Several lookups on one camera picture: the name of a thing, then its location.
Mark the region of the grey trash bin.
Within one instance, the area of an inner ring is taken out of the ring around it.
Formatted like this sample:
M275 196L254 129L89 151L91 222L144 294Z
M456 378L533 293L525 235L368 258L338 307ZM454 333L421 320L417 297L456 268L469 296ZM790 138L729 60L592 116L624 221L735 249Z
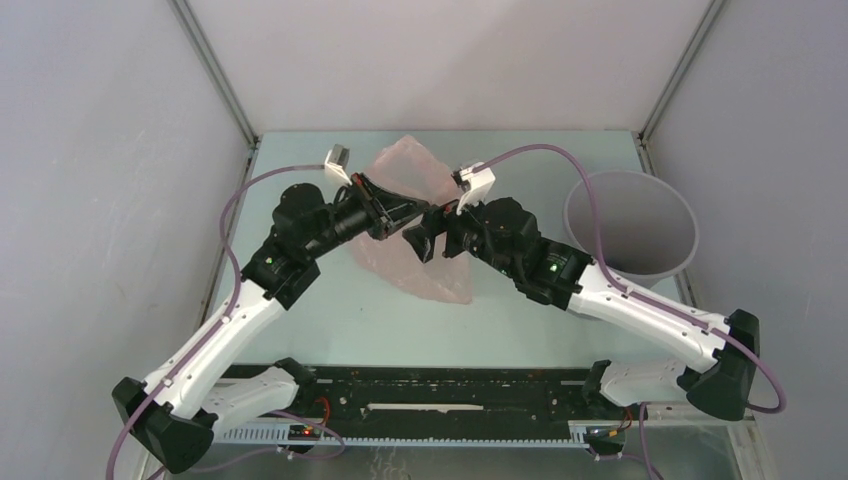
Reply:
M608 267L647 288L681 273L700 243L687 201L670 185L641 172L589 176Z

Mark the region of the pink plastic trash bag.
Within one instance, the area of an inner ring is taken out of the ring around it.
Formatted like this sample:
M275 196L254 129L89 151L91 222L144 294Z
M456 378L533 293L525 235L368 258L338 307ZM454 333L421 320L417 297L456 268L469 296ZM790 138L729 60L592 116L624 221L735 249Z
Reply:
M411 135L384 148L365 169L365 175L378 186L433 205L459 198L460 189L451 174L448 165ZM469 258L445 258L444 246L445 238L441 236L433 259L423 263L400 233L384 241L362 234L349 244L349 252L359 267L405 293L425 300L467 305L473 299Z

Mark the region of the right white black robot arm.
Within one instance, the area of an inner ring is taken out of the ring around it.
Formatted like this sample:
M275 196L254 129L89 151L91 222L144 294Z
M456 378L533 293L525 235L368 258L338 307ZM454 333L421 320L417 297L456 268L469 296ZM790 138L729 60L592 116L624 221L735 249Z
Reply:
M439 236L445 238L442 248ZM536 303L611 323L670 353L666 360L641 364L596 362L581 392L591 416L686 400L721 420L744 417L756 372L750 357L759 352L759 321L752 314L692 309L619 276L607 279L589 254L543 237L535 216L512 198L433 207L403 237L422 262L438 251L445 258L467 253Z

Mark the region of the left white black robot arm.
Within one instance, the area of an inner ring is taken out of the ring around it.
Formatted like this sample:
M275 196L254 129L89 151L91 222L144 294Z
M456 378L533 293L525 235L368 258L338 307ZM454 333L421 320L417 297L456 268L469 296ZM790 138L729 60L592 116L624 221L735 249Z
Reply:
M361 234L384 240L429 208L355 174L332 201L311 183L287 188L268 237L235 270L233 291L157 370L122 379L112 396L130 434L170 473L189 470L214 440L261 415L304 416L316 403L315 375L291 358L225 388L216 384L239 354L280 318L320 274L318 259Z

